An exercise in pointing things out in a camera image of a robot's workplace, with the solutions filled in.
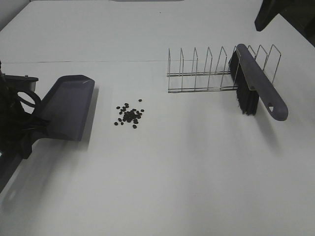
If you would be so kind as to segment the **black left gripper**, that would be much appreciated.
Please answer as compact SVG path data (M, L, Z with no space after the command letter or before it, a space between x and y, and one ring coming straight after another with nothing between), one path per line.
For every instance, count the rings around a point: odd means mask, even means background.
M23 136L24 130L46 129L51 121L34 118L33 113L27 113L22 103L32 108L34 103L20 97L20 92L34 100L34 92L10 87L5 81L0 82L0 151L8 152L20 140L18 154L22 159L28 159L32 153L32 145L40 138L40 132L30 131Z

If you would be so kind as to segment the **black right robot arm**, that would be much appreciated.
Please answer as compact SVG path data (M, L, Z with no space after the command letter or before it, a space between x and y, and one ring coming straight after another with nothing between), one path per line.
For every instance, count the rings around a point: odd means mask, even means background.
M263 0L254 21L255 29L257 31L264 30L276 15L292 3L294 3L293 0Z

